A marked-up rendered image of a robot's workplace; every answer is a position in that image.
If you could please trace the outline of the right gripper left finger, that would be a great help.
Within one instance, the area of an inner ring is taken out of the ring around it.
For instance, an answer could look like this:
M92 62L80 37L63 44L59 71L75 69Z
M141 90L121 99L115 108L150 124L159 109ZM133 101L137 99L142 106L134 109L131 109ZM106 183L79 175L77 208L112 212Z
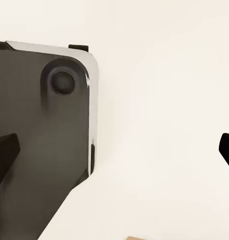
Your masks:
M16 133L0 136L0 185L21 152Z

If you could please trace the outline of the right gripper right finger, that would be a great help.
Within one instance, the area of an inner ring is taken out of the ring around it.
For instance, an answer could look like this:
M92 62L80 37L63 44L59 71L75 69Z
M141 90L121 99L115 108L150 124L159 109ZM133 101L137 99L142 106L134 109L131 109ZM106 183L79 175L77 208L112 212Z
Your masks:
M229 165L229 133L222 134L218 150Z

